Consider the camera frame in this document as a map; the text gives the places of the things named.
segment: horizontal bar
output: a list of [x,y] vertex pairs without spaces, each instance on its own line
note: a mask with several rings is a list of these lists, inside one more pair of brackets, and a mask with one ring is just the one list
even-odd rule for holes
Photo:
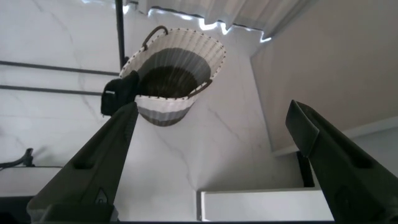
[[64,71],[64,72],[80,72],[80,73],[89,73],[89,74],[95,74],[95,75],[119,76],[119,73],[117,73],[117,72],[104,72],[104,71],[87,70],[87,69],[79,69],[79,68],[65,68],[65,67],[57,67],[57,66],[50,66],[50,65],[36,65],[36,64],[29,64],[29,63],[20,63],[20,62],[0,61],[0,65],[57,70],[57,71]]
[[102,93],[96,93],[96,92],[91,92],[91,91],[57,90],[57,89],[49,89],[49,88],[9,86],[9,85],[0,85],[0,90],[23,90],[23,91],[37,91],[37,92],[44,92],[44,93],[66,93],[66,94],[88,95],[88,96],[101,96],[102,95]]

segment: black glove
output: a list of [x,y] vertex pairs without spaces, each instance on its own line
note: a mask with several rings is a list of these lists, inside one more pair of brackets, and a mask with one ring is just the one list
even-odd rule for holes
[[139,76],[136,71],[124,78],[108,82],[101,95],[101,113],[112,116],[120,107],[133,102],[137,95],[138,83]]

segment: basket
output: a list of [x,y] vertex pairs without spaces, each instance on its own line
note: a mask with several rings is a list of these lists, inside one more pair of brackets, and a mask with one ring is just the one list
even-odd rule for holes
[[[158,30],[163,34],[148,44]],[[201,32],[158,26],[123,66],[120,77],[137,71],[138,112],[154,125],[170,126],[179,122],[209,87],[225,53],[218,40]]]

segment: marble floor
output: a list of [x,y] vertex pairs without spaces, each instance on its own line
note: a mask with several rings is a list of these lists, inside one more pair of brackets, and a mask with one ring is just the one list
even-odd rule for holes
[[[197,190],[301,187],[294,155],[271,154],[250,56],[261,33],[153,9],[124,7],[126,54],[156,26],[202,30],[226,47],[226,63],[181,122],[139,116],[115,205],[121,220],[195,220]],[[118,72],[112,1],[0,0],[0,60]],[[101,91],[115,77],[0,65],[0,84]],[[64,165],[106,122],[100,97],[0,90],[0,162],[34,148],[34,164]]]

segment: dark brown basket bottom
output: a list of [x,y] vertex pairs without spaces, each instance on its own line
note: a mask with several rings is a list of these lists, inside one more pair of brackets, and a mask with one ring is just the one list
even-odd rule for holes
[[139,84],[139,95],[164,98],[186,97],[198,87],[192,73],[173,66],[149,70]]
[[169,121],[158,121],[158,120],[156,120],[156,119],[150,118],[150,117],[148,117],[148,116],[146,116],[146,115],[143,115],[143,114],[141,114],[141,116],[142,116],[145,120],[147,120],[148,122],[150,122],[150,123],[152,123],[152,124],[154,124],[154,125],[156,125],[156,126],[161,126],[161,127],[171,126],[171,125],[173,125],[173,124],[175,124],[175,123],[181,121],[182,118],[185,117],[185,115],[184,115],[184,116],[182,116],[181,118],[177,118],[177,119],[173,119],[173,120],[169,120]]

